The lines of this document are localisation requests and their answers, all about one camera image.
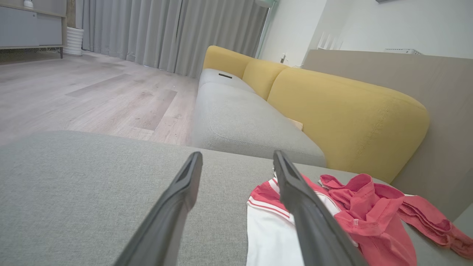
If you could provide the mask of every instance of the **laminate flooring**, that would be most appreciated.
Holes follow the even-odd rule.
[[[0,65],[0,145],[74,130],[189,145],[197,79],[84,52]]]

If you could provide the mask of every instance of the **cabinet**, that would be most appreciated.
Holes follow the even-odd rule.
[[[0,2],[0,49],[60,47],[62,51],[65,45],[65,15]]]

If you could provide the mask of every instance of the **sofa seat cushion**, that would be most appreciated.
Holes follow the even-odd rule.
[[[273,177],[272,160],[72,131],[0,147],[0,264],[113,265],[193,151],[202,152],[202,174],[177,265],[245,265],[246,201]],[[355,176],[296,168],[314,183],[323,174],[344,184]],[[418,265],[472,264],[403,225]]]
[[[230,79],[224,76],[220,76],[219,74],[224,74],[232,78]],[[201,77],[199,78],[199,89],[202,87],[202,85],[209,82],[225,84],[225,85],[229,85],[235,88],[239,88],[242,90],[255,93],[254,90],[250,87],[250,85],[246,84],[243,80],[241,80],[241,78],[227,72],[206,68],[202,70]]]
[[[293,162],[325,166],[320,148],[257,94],[217,83],[199,89],[192,146],[272,158],[283,150]]]

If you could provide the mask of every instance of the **gray fabric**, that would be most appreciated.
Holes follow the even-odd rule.
[[[91,133],[39,133],[0,147],[0,265],[112,265],[186,158],[199,149]],[[246,201],[272,160],[199,150],[199,194],[180,266],[243,266]],[[355,174],[296,167],[346,183]],[[471,265],[405,226],[418,265]]]
[[[217,83],[199,89],[192,146],[271,159],[283,150],[293,162],[325,166],[320,148],[257,94]]]
[[[227,77],[220,76],[219,75],[220,73],[230,76],[232,78],[230,79]],[[211,69],[211,68],[206,68],[202,70],[201,76],[199,78],[199,88],[202,87],[202,85],[209,82],[225,84],[225,85],[229,85],[235,88],[239,88],[239,89],[243,89],[243,90],[255,93],[254,90],[250,87],[250,85],[246,84],[243,80],[241,80],[241,78],[227,72],[223,72],[223,71]]]
[[[267,10],[254,0],[84,0],[82,47],[196,78],[210,45],[254,56]]]

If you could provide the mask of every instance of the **white wall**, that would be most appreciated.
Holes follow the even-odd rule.
[[[412,48],[427,55],[473,58],[472,0],[354,0],[341,50]]]
[[[315,28],[314,35],[309,44],[309,49],[317,49],[319,43],[333,44],[339,47],[340,34],[346,24],[349,11],[353,5],[353,0],[328,0],[322,16]]]
[[[280,0],[264,42],[261,59],[302,65],[326,0]]]
[[[473,238],[473,204],[453,222],[467,236]]]

